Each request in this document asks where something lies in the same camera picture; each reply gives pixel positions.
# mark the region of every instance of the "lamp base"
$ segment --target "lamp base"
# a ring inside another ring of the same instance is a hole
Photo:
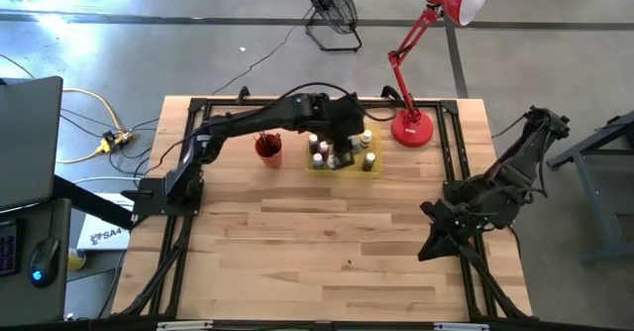
[[[392,120],[391,132],[396,142],[409,148],[422,147],[429,142],[434,134],[434,124],[427,114],[419,113],[420,119],[415,122],[407,119],[407,110]]]

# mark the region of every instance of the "butcher block tabletop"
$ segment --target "butcher block tabletop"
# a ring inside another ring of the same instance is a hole
[[[165,98],[150,166],[182,138],[190,98]],[[479,99],[457,101],[471,172],[482,173],[495,161],[484,104]],[[245,109],[215,106],[212,114]],[[436,126],[435,113],[423,111]],[[449,117],[446,122],[456,157]],[[216,162],[203,167],[203,201],[191,230],[178,319],[468,320],[459,259],[416,259],[430,222],[419,205],[441,197],[446,179],[438,132],[426,146],[411,149],[392,139],[388,122],[372,123],[380,125],[382,140],[382,172],[375,178],[307,173],[306,134],[278,131],[280,169],[264,166],[253,136],[225,143]],[[174,149],[150,176],[174,168],[178,154]],[[457,159],[454,165],[460,176]],[[155,271],[165,220],[150,217],[132,231],[113,312],[128,306]],[[492,274],[516,305],[530,313],[512,234],[486,233],[484,245]],[[477,303],[485,311],[481,283],[474,275]]]

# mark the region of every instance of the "red desk lamp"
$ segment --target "red desk lamp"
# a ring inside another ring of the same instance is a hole
[[[387,56],[392,65],[400,93],[405,99],[407,110],[396,115],[392,121],[391,131],[394,139],[411,148],[421,147],[429,142],[434,132],[431,119],[425,113],[420,112],[414,104],[414,99],[407,90],[405,80],[400,72],[400,65],[407,54],[414,48],[425,30],[447,13],[449,18],[459,25],[468,24],[482,8],[485,0],[427,0],[427,9],[423,11],[420,19],[414,24],[398,50],[390,52]]]

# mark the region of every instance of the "yellow cable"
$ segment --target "yellow cable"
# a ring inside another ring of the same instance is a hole
[[[99,154],[99,150],[94,151],[91,155],[83,157],[83,158],[79,158],[79,159],[73,159],[73,160],[69,160],[69,161],[55,161],[56,163],[59,164],[74,164],[74,163],[80,163],[80,162],[85,162],[88,159],[92,159],[94,157],[97,156],[97,154]]]
[[[117,127],[117,129],[120,132],[124,132],[125,130],[121,128],[121,125],[119,124],[119,121],[117,120],[117,116],[115,115],[115,112],[112,110],[112,108],[110,107],[110,105],[108,104],[108,102],[106,102],[105,99],[103,99],[103,97],[101,97],[99,94],[97,93],[93,93],[89,90],[85,90],[85,89],[81,89],[81,88],[65,88],[62,90],[63,92],[79,92],[79,93],[85,93],[88,95],[91,95],[97,99],[99,99],[101,101],[101,103],[103,103],[103,105],[106,107],[106,109],[108,110],[108,112],[110,112],[110,116],[112,117],[112,121],[115,123],[115,126]]]

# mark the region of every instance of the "computer mouse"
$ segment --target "computer mouse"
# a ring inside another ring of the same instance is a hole
[[[53,238],[41,240],[31,253],[29,278],[36,287],[47,287],[55,280],[59,265],[59,241]]]

